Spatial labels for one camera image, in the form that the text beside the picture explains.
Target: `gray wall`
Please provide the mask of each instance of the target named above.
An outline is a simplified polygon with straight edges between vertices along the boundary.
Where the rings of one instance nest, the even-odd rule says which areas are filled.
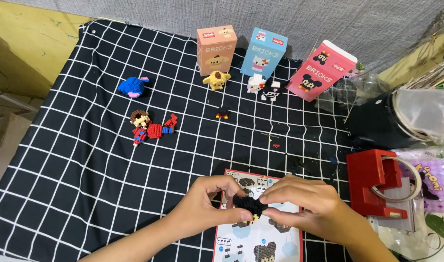
[[[5,0],[72,14],[106,17],[196,36],[231,24],[246,48],[255,26],[289,38],[286,56],[305,58],[324,39],[382,71],[420,38],[444,0]]]

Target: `black cloth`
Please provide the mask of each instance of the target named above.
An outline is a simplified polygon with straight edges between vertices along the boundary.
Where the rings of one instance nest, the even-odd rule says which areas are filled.
[[[195,39],[110,21],[80,26],[0,181],[0,254],[76,261],[168,214],[199,176],[231,168],[282,177],[298,156],[308,168],[300,174],[324,178],[349,200],[346,114],[292,93],[275,102],[248,94],[249,77],[239,70],[244,54],[236,50],[231,79],[211,91],[196,71]],[[282,59],[274,80],[289,79],[299,64]],[[130,76],[150,79],[137,99],[117,91]],[[228,119],[215,118],[220,106],[230,109]],[[138,109],[154,123],[174,113],[176,132],[134,147],[129,117]],[[209,262],[214,236],[212,228],[182,239],[154,262]],[[305,260],[351,261],[342,246],[303,237]]]

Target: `fingernail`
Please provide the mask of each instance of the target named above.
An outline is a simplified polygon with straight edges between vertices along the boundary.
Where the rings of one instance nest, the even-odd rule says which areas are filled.
[[[243,212],[242,213],[242,220],[243,221],[251,221],[251,214],[249,212]]]

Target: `brown cardboard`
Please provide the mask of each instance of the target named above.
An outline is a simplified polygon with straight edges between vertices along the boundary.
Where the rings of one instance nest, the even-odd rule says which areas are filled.
[[[197,33],[196,54],[201,76],[216,70],[228,72],[238,40],[233,27],[203,28]]]
[[[31,121],[13,113],[4,117],[4,127],[0,130],[0,179],[15,155]]]

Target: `purple package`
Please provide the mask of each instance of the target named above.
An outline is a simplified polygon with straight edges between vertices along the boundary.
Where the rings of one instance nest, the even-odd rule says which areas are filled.
[[[407,161],[416,168],[423,181],[421,191],[424,198],[424,211],[444,213],[444,160],[433,158]],[[403,177],[414,179],[406,166],[399,163],[399,167]]]

